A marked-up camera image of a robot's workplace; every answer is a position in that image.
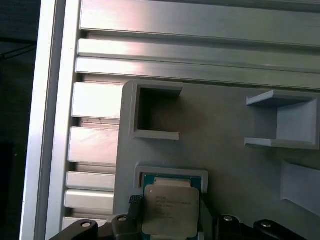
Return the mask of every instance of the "gray 3d-printed tray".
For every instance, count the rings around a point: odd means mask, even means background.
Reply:
[[[320,171],[314,170],[320,169],[319,97],[301,91],[128,82],[122,94],[114,214],[127,211],[130,195],[142,194],[134,185],[137,164],[206,170],[208,193],[221,214],[249,226],[270,219],[308,240],[319,239],[315,180]],[[296,173],[312,177],[296,184]]]

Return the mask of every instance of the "bolt head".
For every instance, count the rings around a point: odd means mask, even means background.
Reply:
[[[224,216],[223,220],[225,220],[226,222],[231,222],[233,220],[232,216]]]
[[[264,228],[271,228],[271,224],[267,221],[263,221],[261,222],[261,226]]]

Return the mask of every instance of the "gray plastic surface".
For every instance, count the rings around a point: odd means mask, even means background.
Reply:
[[[260,125],[275,133],[273,138],[246,137],[247,145],[260,145],[265,147],[293,148],[293,149],[319,149],[319,95],[306,94],[293,91],[272,90],[258,96],[247,98],[246,104],[261,111],[265,109],[265,118],[270,119]]]
[[[249,226],[270,219],[318,240],[320,217],[282,200],[281,182],[283,161],[320,169],[320,152],[244,145],[246,137],[276,139],[269,122],[277,120],[277,109],[247,106],[247,97],[269,90],[184,83],[178,100],[153,110],[155,126],[180,132],[179,141],[168,141],[130,136],[133,82],[128,82],[122,94],[114,214],[125,213],[130,195],[142,193],[133,187],[136,164],[204,169],[212,204],[221,214],[237,216]]]
[[[320,171],[283,162],[281,199],[289,200],[320,217]]]

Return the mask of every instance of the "metal frame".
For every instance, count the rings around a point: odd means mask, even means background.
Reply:
[[[80,34],[80,7],[80,0],[66,1],[45,239],[52,238],[61,230],[64,216],[71,104],[76,81],[74,66]]]
[[[49,239],[62,229],[63,219],[68,219],[64,215],[68,184],[79,188],[77,192],[81,194],[108,187],[81,182],[74,186],[66,179],[68,164],[72,162],[68,159],[72,118],[79,120],[82,128],[103,125],[98,127],[101,131],[118,129],[115,126],[119,124],[121,98],[115,92],[118,94],[121,87],[100,83],[124,84],[130,79],[144,78],[320,89],[320,14],[307,13],[320,11],[319,0],[255,0],[252,5],[227,0],[234,6],[277,10],[178,1],[42,2],[21,239]],[[88,39],[79,40],[80,31],[89,31]],[[74,84],[77,74],[84,74],[83,82]],[[104,91],[114,94],[116,99],[103,95]],[[105,102],[116,106],[98,112],[92,110],[96,102],[97,108]],[[93,159],[87,166],[85,160],[74,164],[76,171],[102,174],[85,174],[88,179],[106,178],[106,173],[114,173],[114,162],[108,165]]]
[[[20,239],[46,234],[65,0],[41,2],[25,167]]]

